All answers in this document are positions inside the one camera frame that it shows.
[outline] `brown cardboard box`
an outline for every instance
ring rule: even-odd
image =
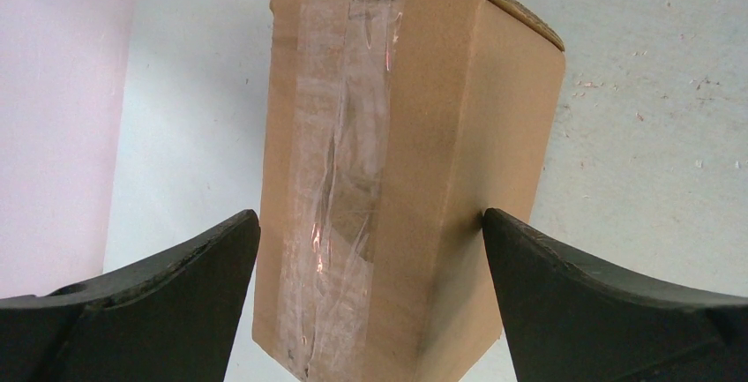
[[[459,380],[480,234],[532,209],[563,44],[513,0],[272,0],[254,340],[301,380]]]

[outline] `clear packing tape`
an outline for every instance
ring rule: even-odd
[[[303,381],[356,382],[402,2],[303,0],[300,13],[276,356]]]

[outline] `white wall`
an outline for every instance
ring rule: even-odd
[[[0,297],[101,273],[134,0],[0,0]]]
[[[745,0],[520,1],[568,50],[532,223],[632,270],[748,296]],[[138,0],[107,269],[259,206],[267,3]],[[227,380],[293,380],[251,341],[251,307],[252,292]],[[505,341],[464,380],[514,380]]]

